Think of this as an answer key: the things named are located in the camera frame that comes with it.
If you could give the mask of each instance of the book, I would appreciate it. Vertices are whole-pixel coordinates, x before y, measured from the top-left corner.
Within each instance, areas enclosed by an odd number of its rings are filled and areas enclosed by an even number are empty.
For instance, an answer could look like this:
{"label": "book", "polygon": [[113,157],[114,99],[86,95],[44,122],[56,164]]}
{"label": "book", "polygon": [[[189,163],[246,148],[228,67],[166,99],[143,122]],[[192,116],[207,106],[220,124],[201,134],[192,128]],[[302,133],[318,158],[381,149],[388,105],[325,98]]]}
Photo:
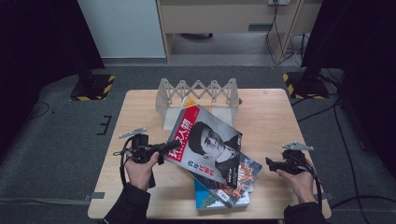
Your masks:
{"label": "book", "polygon": [[[253,181],[257,178],[262,165],[247,157],[244,153],[240,156],[238,186],[232,189],[224,184],[220,184],[201,175],[190,172],[194,176],[194,181],[198,182],[206,191],[212,194],[217,201],[221,202],[228,208],[233,208],[244,197],[245,193],[253,189]],[[200,202],[202,199],[196,193],[196,200]]]}
{"label": "book", "polygon": [[168,141],[181,146],[163,158],[195,174],[237,187],[242,133],[187,98]]}
{"label": "book", "polygon": [[[194,179],[195,188],[195,206],[197,210],[212,210],[212,209],[227,209],[228,207],[218,198],[216,198],[212,193],[210,193],[207,188],[202,185],[197,179]],[[248,192],[239,198],[235,203],[234,207],[244,207],[250,204],[250,198]]]}

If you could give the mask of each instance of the gray floor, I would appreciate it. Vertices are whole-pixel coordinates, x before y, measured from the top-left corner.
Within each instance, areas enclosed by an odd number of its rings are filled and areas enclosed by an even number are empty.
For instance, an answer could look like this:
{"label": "gray floor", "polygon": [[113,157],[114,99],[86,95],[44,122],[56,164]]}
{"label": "gray floor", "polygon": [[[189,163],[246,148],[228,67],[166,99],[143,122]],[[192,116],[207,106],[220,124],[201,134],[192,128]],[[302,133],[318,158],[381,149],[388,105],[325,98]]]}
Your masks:
{"label": "gray floor", "polygon": [[[240,88],[286,89],[281,76],[287,71],[300,70],[297,65],[301,58],[296,54],[281,65],[275,65],[264,40],[265,35],[260,33],[215,34],[210,39],[178,35],[170,63],[131,60],[107,64],[107,71],[116,75],[116,81],[104,101],[69,102],[68,95],[78,80],[76,76],[48,85],[39,101],[48,104],[49,111],[45,113],[46,104],[35,106],[7,160],[0,166],[0,198],[56,198],[77,202],[85,194],[91,194],[125,91],[158,87],[158,82],[147,79],[147,75],[162,77],[163,73],[170,80],[226,80],[236,76]],[[296,36],[294,47],[297,49],[300,44],[300,37]],[[341,71],[331,71],[338,78],[342,75]],[[302,101],[293,106],[296,118],[302,119],[332,106],[337,98],[332,95],[326,100]],[[329,201],[330,205],[356,196],[351,164],[360,195],[396,200],[395,179],[375,153],[361,150],[360,139],[347,112],[340,106],[335,111],[347,149],[332,109],[299,122],[305,142],[316,149],[311,156],[323,188],[335,197]],[[42,113],[44,116],[34,118]],[[97,134],[103,131],[100,123],[106,122],[104,116],[108,115],[113,120],[108,134],[99,136]],[[395,223],[396,203],[362,199],[361,205],[370,223]],[[0,203],[0,223],[95,223],[87,217],[87,210],[87,205]],[[364,223],[357,200],[334,208],[329,222]]]}

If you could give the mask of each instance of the white wall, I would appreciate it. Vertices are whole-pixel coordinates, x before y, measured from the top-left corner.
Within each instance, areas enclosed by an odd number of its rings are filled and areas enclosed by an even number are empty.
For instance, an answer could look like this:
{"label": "white wall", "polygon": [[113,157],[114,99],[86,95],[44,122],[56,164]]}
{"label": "white wall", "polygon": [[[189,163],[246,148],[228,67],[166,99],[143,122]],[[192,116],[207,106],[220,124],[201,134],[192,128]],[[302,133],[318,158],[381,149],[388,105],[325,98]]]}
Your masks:
{"label": "white wall", "polygon": [[102,58],[165,58],[155,0],[78,0]]}

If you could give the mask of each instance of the black tripod base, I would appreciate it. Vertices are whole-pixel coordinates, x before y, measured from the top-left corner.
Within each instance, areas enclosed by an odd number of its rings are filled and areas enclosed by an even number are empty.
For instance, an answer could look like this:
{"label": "black tripod base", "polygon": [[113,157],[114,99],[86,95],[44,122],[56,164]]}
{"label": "black tripod base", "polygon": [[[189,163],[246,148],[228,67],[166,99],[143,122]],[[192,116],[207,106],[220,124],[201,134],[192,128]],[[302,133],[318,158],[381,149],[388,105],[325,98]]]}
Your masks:
{"label": "black tripod base", "polygon": [[89,87],[85,87],[79,79],[78,83],[70,94],[70,100],[103,100],[107,97],[114,78],[115,76],[113,75],[92,75],[93,83]]}
{"label": "black tripod base", "polygon": [[303,77],[303,72],[288,72],[283,75],[283,80],[288,87],[289,95],[291,98],[299,98],[299,99],[323,99],[329,98],[329,92],[327,91],[326,86],[323,81],[320,79],[316,79],[313,85],[310,85],[308,88],[301,88],[301,80]]}

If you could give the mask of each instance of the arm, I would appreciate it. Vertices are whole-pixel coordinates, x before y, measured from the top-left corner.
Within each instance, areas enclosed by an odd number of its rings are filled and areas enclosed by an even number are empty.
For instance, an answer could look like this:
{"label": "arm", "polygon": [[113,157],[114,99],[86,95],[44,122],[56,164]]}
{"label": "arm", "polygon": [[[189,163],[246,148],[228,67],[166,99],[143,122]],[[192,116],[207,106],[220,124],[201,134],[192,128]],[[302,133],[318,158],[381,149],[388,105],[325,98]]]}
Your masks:
{"label": "arm", "polygon": [[284,177],[297,195],[299,204],[288,206],[285,209],[286,224],[325,224],[327,223],[313,194],[314,179],[312,175],[304,171],[298,175],[291,175],[282,170],[276,172]]}
{"label": "arm", "polygon": [[103,223],[147,223],[146,213],[149,207],[150,194],[149,179],[151,169],[158,161],[159,153],[151,156],[149,162],[135,163],[132,160],[125,162],[130,183],[122,190],[120,197],[105,216]]}

